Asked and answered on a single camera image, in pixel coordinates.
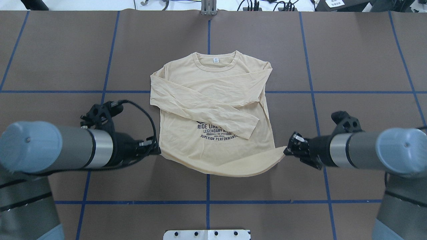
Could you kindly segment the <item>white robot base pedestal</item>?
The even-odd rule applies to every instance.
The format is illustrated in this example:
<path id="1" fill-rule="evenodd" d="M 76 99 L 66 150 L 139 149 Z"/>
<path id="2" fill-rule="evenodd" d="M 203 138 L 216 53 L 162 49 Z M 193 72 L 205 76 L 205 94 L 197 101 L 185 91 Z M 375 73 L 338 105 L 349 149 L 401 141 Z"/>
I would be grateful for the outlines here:
<path id="1" fill-rule="evenodd" d="M 226 230 L 168 230 L 163 240 L 251 240 L 251 231 L 244 229 Z"/>

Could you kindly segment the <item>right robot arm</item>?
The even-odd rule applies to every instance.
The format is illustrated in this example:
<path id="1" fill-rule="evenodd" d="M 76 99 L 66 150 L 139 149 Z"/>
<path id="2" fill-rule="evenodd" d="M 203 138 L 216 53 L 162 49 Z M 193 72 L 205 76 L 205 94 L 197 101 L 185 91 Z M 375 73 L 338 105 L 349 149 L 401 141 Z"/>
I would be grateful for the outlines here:
<path id="1" fill-rule="evenodd" d="M 389 174 L 372 239 L 425 240 L 426 145 L 426 133 L 420 129 L 391 128 L 312 139 L 295 132 L 284 154 L 318 170 L 335 167 Z"/>

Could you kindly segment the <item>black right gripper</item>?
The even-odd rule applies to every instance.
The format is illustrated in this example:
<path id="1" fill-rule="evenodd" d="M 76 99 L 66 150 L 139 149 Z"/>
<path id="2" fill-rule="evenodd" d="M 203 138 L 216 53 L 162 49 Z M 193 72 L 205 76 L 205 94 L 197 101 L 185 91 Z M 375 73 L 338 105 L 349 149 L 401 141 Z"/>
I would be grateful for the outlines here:
<path id="1" fill-rule="evenodd" d="M 294 156 L 300 162 L 321 170 L 323 167 L 332 167 L 330 154 L 331 135 L 315 138 L 303 138 L 298 132 L 293 132 L 284 149 L 285 156 Z"/>

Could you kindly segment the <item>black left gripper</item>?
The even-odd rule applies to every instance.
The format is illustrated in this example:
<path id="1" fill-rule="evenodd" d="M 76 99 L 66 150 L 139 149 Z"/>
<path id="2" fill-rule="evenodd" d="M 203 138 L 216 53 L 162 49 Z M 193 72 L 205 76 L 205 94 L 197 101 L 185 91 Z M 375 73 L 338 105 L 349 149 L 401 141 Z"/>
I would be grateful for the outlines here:
<path id="1" fill-rule="evenodd" d="M 125 167 L 139 162 L 150 155 L 159 155 L 160 147 L 155 136 L 146 140 L 135 140 L 125 133 L 115 133 L 113 137 L 113 167 Z"/>

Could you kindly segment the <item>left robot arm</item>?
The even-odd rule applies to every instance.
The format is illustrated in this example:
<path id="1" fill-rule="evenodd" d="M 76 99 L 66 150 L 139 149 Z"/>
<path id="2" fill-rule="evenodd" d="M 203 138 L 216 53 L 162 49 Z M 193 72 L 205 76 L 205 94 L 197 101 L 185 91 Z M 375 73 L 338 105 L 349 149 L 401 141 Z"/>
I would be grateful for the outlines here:
<path id="1" fill-rule="evenodd" d="M 48 176 L 116 170 L 160 153 L 156 138 L 19 121 L 1 135 L 1 239 L 64 240 Z"/>

